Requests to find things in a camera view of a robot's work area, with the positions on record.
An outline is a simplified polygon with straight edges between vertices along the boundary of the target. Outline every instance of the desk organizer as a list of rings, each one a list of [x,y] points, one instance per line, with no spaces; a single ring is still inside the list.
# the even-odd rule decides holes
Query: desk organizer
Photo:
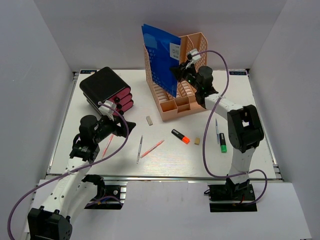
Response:
[[[205,36],[199,32],[190,35],[181,36],[180,47],[180,63],[187,60],[187,53],[193,49],[199,52],[207,50],[208,42]],[[155,104],[159,110],[162,121],[184,117],[190,114],[205,111],[197,101],[196,90],[186,81],[178,82],[176,97],[171,96],[159,85],[153,82],[149,55],[147,49],[144,47],[144,64],[146,82],[150,88],[151,94],[154,98]],[[201,59],[195,64],[195,69],[207,64],[207,54],[201,55]]]

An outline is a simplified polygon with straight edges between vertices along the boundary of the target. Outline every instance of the orange highlighter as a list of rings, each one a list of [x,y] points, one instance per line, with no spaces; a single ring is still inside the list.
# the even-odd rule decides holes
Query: orange highlighter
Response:
[[[175,129],[173,129],[171,133],[175,135],[178,139],[180,139],[182,142],[184,142],[185,144],[188,144],[190,142],[189,138],[187,138],[185,135],[183,135],[182,133],[178,132]]]

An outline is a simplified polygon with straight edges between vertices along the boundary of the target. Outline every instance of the gray wall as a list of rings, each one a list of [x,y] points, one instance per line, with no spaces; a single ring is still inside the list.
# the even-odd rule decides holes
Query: gray wall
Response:
[[[43,178],[72,72],[32,0],[0,1],[0,239],[14,203]],[[13,217],[20,235],[31,198]]]
[[[293,183],[315,240],[320,240],[319,11],[318,0],[287,1],[251,69],[280,171]]]
[[[72,70],[144,68],[141,25],[203,32],[231,69],[250,68],[286,0],[34,0]],[[208,64],[223,69],[219,57]]]

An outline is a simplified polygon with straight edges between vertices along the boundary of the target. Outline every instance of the black printed marker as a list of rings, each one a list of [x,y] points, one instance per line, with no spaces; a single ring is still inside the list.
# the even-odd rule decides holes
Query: black printed marker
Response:
[[[221,152],[226,153],[227,152],[227,145],[226,145],[225,135],[223,133],[219,133],[219,139],[220,139]]]

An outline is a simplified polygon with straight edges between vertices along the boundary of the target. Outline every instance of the eraser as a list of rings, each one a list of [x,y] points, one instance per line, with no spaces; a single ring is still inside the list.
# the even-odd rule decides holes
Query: eraser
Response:
[[[152,126],[152,125],[154,124],[154,123],[152,122],[150,116],[147,116],[145,119],[146,119],[146,121],[148,122],[149,126]]]
[[[195,145],[199,145],[200,144],[200,138],[196,137],[194,140],[194,144]]]

